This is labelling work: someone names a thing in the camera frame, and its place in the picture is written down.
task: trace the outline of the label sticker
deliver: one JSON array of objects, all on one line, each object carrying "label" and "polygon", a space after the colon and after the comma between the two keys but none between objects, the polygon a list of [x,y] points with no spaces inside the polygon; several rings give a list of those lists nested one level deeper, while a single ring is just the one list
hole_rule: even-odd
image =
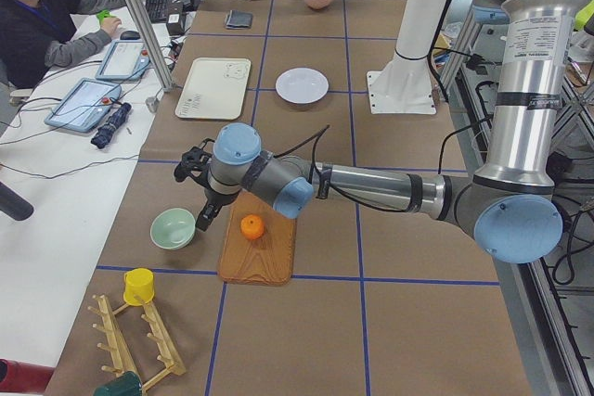
[{"label": "label sticker", "polygon": [[544,16],[512,22],[508,30],[503,63],[553,60],[555,65],[562,65],[571,24],[571,18],[561,16]]}]

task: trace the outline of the white desk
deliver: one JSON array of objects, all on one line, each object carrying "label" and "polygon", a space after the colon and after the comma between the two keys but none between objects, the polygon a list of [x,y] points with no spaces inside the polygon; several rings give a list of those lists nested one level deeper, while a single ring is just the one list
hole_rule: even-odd
[{"label": "white desk", "polygon": [[[136,29],[126,8],[112,14],[122,19],[122,31]],[[89,17],[75,37],[97,27],[97,19]],[[164,24],[154,29],[160,45],[169,43]],[[101,60],[106,49],[88,60]],[[80,78],[95,77],[98,66],[81,66],[53,76],[35,89],[32,99],[63,97]],[[125,83],[123,92],[135,85]],[[51,128],[43,123],[48,110],[23,112],[20,128],[8,128],[0,138],[0,160],[26,172],[54,175],[95,161],[134,156],[154,117],[145,99],[158,93],[161,95],[157,76],[154,70],[148,70],[142,82],[123,99],[132,104],[132,112],[103,150],[90,144],[95,131],[75,134],[57,130],[7,145]],[[55,105],[56,101],[39,100],[25,108]],[[0,213],[2,358],[48,366],[58,363],[135,166],[136,160],[114,161],[55,180],[0,168],[0,181],[35,207],[34,214],[23,222]]]}]

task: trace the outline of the white tray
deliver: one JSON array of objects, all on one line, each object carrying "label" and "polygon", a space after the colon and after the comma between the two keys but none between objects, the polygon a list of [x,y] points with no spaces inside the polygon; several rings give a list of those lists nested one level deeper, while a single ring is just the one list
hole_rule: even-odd
[{"label": "white tray", "polygon": [[199,57],[189,70],[175,115],[195,120],[235,120],[241,114],[252,63]]}]

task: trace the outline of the orange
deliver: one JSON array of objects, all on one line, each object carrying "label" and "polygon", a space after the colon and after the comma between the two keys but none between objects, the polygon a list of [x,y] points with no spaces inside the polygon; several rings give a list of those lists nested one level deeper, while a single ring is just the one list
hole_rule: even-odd
[{"label": "orange", "polygon": [[264,228],[264,220],[253,213],[241,219],[241,233],[248,240],[257,240],[260,238],[264,234]]}]

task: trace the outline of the tablet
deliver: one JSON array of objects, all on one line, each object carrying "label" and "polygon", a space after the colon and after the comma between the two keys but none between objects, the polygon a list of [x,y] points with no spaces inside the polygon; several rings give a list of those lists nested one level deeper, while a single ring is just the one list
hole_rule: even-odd
[{"label": "tablet", "polygon": [[83,78],[54,107],[44,122],[53,127],[89,132],[110,111],[122,93],[117,83]]},{"label": "tablet", "polygon": [[137,81],[149,63],[142,41],[116,39],[111,42],[95,77],[101,81]]}]

